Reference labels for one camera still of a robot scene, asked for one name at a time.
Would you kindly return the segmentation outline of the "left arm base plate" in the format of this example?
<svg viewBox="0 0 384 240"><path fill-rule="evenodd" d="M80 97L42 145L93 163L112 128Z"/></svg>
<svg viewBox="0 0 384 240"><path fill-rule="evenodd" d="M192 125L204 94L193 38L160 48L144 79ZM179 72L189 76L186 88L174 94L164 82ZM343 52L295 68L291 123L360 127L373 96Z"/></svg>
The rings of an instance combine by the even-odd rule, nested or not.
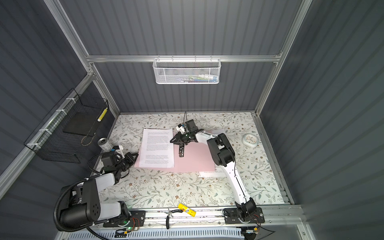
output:
<svg viewBox="0 0 384 240"><path fill-rule="evenodd" d="M128 228L142 227L146 219L146 211L130 211L129 216L120 215L110 219L107 223L103 223L104 228Z"/></svg>

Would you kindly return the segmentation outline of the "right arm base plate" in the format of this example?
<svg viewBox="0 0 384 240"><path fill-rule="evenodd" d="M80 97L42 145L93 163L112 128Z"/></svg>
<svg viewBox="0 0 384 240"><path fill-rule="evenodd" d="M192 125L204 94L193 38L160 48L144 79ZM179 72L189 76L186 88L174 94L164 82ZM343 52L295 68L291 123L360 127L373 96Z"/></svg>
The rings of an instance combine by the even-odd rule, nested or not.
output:
<svg viewBox="0 0 384 240"><path fill-rule="evenodd" d="M263 224L265 223L265 217L260 207L257 207L255 211L251 213L244 213L243 218L239 218L236 208L225 208L222 210L225 223L229 225L233 224Z"/></svg>

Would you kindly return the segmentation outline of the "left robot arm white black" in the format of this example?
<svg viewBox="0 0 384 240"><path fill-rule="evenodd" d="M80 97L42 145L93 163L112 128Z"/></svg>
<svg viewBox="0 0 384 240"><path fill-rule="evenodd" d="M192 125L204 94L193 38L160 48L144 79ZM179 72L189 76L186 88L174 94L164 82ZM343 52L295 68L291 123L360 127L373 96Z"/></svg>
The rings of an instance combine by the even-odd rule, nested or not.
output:
<svg viewBox="0 0 384 240"><path fill-rule="evenodd" d="M76 232L103 223L120 227L132 224L137 227L138 224L123 201L102 203L99 192L117 184L123 178L122 173L130 170L138 156L138 153L130 152L121 155L113 150L92 157L88 164L101 157L104 166L100 171L90 167L93 176L61 189L53 212L56 228L62 232Z"/></svg>

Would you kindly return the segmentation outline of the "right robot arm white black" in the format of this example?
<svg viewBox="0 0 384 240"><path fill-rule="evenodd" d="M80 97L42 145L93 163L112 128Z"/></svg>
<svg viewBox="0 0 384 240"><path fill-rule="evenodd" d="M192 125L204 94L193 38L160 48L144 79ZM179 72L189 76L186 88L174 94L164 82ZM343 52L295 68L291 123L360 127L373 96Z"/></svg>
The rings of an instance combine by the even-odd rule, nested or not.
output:
<svg viewBox="0 0 384 240"><path fill-rule="evenodd" d="M203 129L199 129L194 120L179 124L176 130L177 133L170 140L170 143L179 146L179 157L184 157L185 146L191 142L203 143L208 146L215 165L224 171L232 187L239 220L242 223L250 222L257 210L257 205L240 177L236 166L235 151L227 136L207 133Z"/></svg>

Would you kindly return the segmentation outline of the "pink file folder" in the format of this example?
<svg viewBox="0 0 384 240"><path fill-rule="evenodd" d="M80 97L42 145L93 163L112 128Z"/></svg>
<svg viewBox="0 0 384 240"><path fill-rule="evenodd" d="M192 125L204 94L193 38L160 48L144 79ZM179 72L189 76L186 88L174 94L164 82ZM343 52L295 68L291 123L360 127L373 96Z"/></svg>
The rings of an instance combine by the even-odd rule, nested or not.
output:
<svg viewBox="0 0 384 240"><path fill-rule="evenodd" d="M140 157L135 163L136 168L139 167ZM215 170L215 163L212 160L209 148L202 143L189 143L185 147L185 155L179 157L179 147L174 145L174 167L173 168L142 168L150 170L159 170L172 173L188 173L188 172L211 172Z"/></svg>

